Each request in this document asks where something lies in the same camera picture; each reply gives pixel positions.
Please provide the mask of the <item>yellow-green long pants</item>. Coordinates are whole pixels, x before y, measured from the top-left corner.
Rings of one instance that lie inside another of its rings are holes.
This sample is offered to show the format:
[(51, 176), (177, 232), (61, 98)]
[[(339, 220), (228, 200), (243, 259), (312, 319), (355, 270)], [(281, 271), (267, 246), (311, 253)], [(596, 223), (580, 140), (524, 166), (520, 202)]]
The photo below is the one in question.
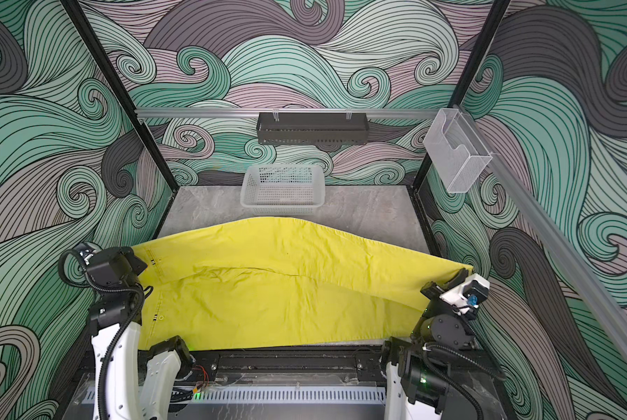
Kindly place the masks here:
[(193, 351), (406, 337), (427, 283), (463, 264), (307, 220), (259, 217), (134, 247), (152, 294), (140, 349), (178, 336)]

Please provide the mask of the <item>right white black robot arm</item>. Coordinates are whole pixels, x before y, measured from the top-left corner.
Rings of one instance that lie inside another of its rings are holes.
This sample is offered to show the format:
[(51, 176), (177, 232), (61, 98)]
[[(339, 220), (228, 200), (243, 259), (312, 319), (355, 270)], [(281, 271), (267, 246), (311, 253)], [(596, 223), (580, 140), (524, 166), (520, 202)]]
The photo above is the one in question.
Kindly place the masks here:
[(420, 293), (428, 305), (409, 339), (391, 337), (382, 346), (383, 417), (441, 419), (455, 392), (471, 406), (475, 419), (485, 418), (481, 393), (455, 379), (455, 370), (481, 372), (499, 383), (507, 380), (492, 357), (484, 364), (473, 356), (476, 337), (470, 322), (489, 296), (490, 281), (460, 269), (444, 285), (430, 282)]

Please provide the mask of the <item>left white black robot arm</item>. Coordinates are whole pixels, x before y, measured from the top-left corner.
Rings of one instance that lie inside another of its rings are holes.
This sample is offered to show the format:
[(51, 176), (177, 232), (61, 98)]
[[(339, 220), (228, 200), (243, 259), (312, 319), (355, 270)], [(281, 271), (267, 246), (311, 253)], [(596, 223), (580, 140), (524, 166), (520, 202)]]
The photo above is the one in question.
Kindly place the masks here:
[(193, 391), (175, 385), (195, 363), (181, 337), (153, 345), (139, 361), (142, 310), (153, 290), (140, 283), (146, 269), (132, 248), (103, 250), (94, 243), (80, 243), (57, 260), (65, 285), (98, 295), (86, 321), (95, 363), (95, 419), (166, 419), (171, 405), (193, 398)]

